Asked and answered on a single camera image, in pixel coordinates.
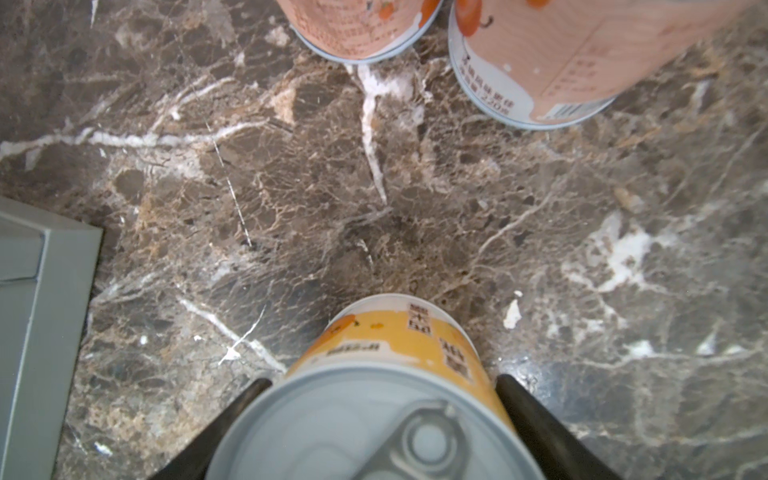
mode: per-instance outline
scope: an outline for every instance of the orange can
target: orange can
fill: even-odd
[[[733,20],[754,0],[455,0],[449,50],[486,114],[546,130],[575,124]]]
[[[337,315],[243,411],[206,480],[545,480],[447,313],[384,294]]]
[[[353,303],[331,320],[286,376],[360,361],[438,376],[477,399],[512,429],[469,337],[449,314],[431,303],[398,293]]]
[[[373,63],[408,48],[442,0],[277,0],[304,43],[329,60]]]

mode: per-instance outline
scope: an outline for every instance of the peach-colored can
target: peach-colored can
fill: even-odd
[[[348,64],[402,52],[437,16],[442,0],[277,0],[299,38],[318,55]]]
[[[515,127],[575,124],[754,0],[455,0],[451,62],[472,101]]]

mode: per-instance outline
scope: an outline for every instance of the yellow can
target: yellow can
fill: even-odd
[[[219,444],[206,480],[544,480],[472,342],[413,296],[337,315]]]
[[[334,363],[380,362],[420,369],[457,386],[513,429],[472,341],[442,309],[384,293],[346,307],[287,375]]]

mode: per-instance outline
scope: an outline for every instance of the marble floor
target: marble floor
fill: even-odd
[[[348,71],[272,0],[0,0],[0,194],[104,228],[56,479],[148,477],[381,292],[627,479],[768,477],[768,2],[550,132],[446,24]]]

